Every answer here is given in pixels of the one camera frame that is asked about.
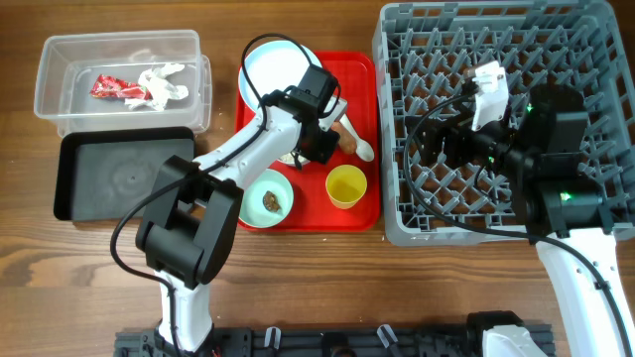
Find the pile of white rice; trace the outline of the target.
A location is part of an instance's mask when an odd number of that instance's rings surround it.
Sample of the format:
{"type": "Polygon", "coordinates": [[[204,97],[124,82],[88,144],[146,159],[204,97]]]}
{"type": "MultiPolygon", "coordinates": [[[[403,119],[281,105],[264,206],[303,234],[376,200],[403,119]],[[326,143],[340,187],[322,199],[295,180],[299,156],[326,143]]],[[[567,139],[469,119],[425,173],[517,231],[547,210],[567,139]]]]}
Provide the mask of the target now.
{"type": "Polygon", "coordinates": [[[294,153],[288,153],[281,156],[278,159],[278,162],[294,167],[296,163],[299,163],[301,166],[308,164],[310,161],[301,155],[296,155],[294,153]]]}

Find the white plastic spoon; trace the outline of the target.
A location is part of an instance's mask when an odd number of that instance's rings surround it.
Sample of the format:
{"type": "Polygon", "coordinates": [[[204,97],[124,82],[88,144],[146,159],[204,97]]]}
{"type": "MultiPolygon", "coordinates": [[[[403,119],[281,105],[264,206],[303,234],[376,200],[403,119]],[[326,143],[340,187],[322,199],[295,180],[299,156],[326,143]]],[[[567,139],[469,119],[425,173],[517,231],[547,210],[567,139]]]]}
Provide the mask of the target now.
{"type": "Polygon", "coordinates": [[[373,148],[357,134],[348,117],[343,115],[339,122],[354,139],[356,144],[355,154],[364,162],[372,162],[375,159],[373,148]]]}

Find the yellow plastic cup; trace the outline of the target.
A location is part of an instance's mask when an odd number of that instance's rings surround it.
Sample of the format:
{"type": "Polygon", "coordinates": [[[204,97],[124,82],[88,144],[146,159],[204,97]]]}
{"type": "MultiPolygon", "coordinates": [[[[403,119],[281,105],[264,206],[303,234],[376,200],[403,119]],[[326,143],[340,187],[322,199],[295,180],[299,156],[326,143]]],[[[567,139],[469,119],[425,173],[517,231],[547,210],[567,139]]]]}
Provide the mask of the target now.
{"type": "Polygon", "coordinates": [[[349,209],[366,193],[365,173],[353,165],[341,165],[329,172],[325,188],[331,203],[339,209],[349,209]]]}

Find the brown food scrap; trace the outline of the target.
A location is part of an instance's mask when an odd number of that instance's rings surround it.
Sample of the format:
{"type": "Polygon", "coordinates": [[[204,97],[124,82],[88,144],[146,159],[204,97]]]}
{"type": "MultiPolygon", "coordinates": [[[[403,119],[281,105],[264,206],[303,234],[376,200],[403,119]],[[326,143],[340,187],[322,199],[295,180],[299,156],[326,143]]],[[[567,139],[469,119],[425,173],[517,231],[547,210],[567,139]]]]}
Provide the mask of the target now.
{"type": "Polygon", "coordinates": [[[281,209],[276,194],[270,190],[263,196],[263,205],[269,212],[278,212],[281,209]]]}

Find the green bowl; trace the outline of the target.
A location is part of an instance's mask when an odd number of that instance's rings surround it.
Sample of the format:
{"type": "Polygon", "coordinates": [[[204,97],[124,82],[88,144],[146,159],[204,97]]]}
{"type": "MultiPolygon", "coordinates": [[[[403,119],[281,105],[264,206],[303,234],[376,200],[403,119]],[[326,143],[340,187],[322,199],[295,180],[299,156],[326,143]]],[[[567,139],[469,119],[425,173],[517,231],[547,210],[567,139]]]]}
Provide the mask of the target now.
{"type": "Polygon", "coordinates": [[[253,228],[270,228],[281,223],[294,205],[294,190],[291,183],[281,173],[267,169],[244,192],[239,218],[242,223],[253,228]],[[281,209],[269,212],[263,205],[267,190],[274,192],[281,209]]]}

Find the light blue plate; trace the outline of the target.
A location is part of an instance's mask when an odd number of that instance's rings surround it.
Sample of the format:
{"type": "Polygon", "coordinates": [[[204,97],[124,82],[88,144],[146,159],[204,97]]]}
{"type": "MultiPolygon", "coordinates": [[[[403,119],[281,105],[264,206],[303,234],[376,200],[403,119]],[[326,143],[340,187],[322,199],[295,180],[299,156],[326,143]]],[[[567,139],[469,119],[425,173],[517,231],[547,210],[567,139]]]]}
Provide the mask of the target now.
{"type": "Polygon", "coordinates": [[[309,67],[308,59],[322,67],[311,50],[303,49],[306,56],[291,42],[279,40],[261,45],[247,56],[247,74],[261,96],[298,85],[309,67]]]}

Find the white napkin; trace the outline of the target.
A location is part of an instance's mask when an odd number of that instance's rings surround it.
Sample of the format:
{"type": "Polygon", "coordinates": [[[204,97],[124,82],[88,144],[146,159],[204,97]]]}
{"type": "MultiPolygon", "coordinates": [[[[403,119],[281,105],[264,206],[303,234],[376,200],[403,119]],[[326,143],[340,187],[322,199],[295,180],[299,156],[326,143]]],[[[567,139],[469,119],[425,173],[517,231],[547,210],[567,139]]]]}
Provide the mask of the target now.
{"type": "Polygon", "coordinates": [[[144,70],[139,76],[139,84],[145,87],[150,99],[128,98],[125,105],[134,110],[147,106],[155,111],[164,111],[170,100],[183,100],[190,94],[185,85],[174,85],[168,81],[168,77],[182,71],[186,66],[181,63],[166,63],[162,67],[144,70]]]}

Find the red snack wrapper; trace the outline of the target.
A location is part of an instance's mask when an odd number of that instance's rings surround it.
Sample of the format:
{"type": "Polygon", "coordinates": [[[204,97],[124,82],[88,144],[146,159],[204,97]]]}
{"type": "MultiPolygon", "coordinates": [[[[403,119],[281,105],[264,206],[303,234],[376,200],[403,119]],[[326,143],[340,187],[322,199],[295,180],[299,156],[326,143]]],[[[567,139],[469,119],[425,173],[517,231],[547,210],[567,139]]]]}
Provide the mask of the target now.
{"type": "Polygon", "coordinates": [[[96,98],[122,98],[148,100],[150,91],[143,85],[114,76],[100,74],[89,91],[96,98]]]}

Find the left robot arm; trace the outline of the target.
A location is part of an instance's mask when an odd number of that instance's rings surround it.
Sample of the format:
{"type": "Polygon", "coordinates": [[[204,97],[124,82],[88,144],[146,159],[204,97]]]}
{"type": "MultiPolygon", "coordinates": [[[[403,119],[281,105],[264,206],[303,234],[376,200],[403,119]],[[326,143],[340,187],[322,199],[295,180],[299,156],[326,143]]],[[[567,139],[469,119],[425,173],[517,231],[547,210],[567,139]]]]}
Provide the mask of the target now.
{"type": "Polygon", "coordinates": [[[163,318],[155,330],[166,356],[211,350],[209,284],[232,249],[245,190],[292,152],[325,164],[339,139],[332,130],[347,103],[332,94],[291,87],[264,97],[253,119],[216,150],[192,161],[178,156],[160,167],[136,246],[162,289],[163,318]]]}

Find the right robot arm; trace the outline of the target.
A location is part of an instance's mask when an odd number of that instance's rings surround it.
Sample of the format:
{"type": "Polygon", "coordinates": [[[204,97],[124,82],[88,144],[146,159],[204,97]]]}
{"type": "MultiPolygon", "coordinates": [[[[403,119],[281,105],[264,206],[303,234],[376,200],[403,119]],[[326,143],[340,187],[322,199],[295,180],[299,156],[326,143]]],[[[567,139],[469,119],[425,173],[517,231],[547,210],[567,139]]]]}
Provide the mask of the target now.
{"type": "Polygon", "coordinates": [[[444,153],[453,168],[471,162],[504,176],[511,188],[519,238],[534,245],[554,285],[571,351],[631,356],[634,322],[616,269],[614,219],[596,181],[578,166],[588,112],[567,85],[529,92],[515,132],[478,124],[482,106],[473,84],[421,116],[409,116],[407,148],[428,165],[444,153]]]}

